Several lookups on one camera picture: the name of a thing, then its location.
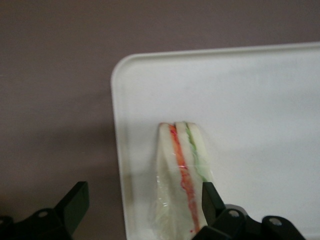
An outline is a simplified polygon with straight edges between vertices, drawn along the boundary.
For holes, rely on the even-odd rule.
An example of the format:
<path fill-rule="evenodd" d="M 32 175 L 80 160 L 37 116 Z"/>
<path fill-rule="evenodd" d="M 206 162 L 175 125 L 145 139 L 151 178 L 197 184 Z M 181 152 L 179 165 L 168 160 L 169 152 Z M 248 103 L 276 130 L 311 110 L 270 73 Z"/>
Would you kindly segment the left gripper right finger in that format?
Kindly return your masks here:
<path fill-rule="evenodd" d="M 194 240 L 249 240 L 248 214 L 240 206 L 225 204 L 211 182 L 202 184 L 202 211 L 206 225 Z"/>

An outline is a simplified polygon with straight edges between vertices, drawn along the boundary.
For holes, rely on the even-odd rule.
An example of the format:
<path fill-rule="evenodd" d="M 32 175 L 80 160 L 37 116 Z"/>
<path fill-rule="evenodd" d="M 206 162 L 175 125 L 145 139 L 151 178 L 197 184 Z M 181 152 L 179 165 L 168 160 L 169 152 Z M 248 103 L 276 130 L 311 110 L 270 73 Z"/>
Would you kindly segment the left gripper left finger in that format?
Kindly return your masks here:
<path fill-rule="evenodd" d="M 53 208 L 43 208 L 19 223 L 20 240 L 71 240 L 89 209 L 89 185 L 77 182 Z"/>

